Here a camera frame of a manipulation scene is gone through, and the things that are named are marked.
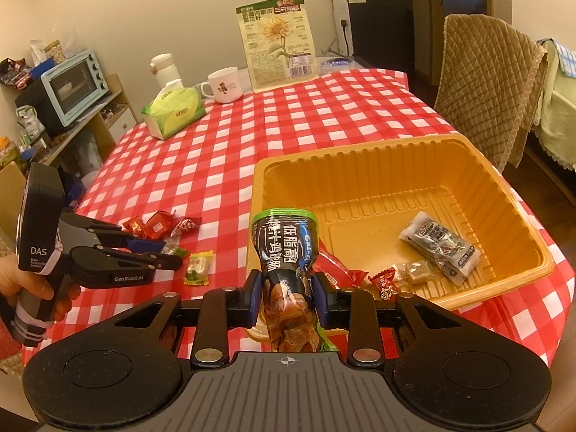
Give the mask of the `left hand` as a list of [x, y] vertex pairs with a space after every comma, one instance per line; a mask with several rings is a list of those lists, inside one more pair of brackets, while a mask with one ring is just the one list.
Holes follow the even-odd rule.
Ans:
[[[27, 290], [42, 300], [52, 300], [54, 298], [54, 290], [46, 278], [35, 273], [20, 270], [18, 267], [18, 259], [13, 253], [2, 256], [0, 264], [1, 295], [5, 297], [9, 303], [13, 304], [22, 290]], [[64, 296], [58, 297], [53, 308], [52, 320], [57, 322], [63, 321], [66, 314], [70, 312], [73, 301], [80, 296], [80, 293], [80, 286], [77, 283], [71, 283], [67, 289], [67, 293]]]

